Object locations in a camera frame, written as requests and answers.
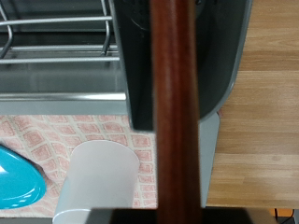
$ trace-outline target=blue plastic object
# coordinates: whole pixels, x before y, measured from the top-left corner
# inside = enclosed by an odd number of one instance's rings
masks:
[[[0,209],[37,202],[46,192],[38,170],[20,155],[0,146]]]

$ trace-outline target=gray plastic panel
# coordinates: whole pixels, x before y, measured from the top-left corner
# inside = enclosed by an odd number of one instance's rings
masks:
[[[132,127],[139,131],[152,131],[150,14],[145,9],[149,7],[149,1],[109,2],[121,68],[126,75]],[[234,86],[251,4],[251,0],[206,1],[203,9],[196,9],[199,11],[196,43],[201,119],[207,119],[219,110]]]

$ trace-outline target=wood grain surface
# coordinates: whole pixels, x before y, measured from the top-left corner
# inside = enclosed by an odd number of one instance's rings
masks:
[[[207,205],[299,208],[299,1],[254,0]]]
[[[201,223],[193,0],[152,0],[158,223]]]

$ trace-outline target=kitchen counter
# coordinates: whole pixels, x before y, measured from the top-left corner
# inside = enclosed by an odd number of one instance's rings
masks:
[[[299,208],[299,1],[254,0],[210,206]]]

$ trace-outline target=wooden pole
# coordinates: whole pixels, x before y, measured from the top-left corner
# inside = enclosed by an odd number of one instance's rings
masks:
[[[193,0],[150,0],[158,223],[201,223]]]

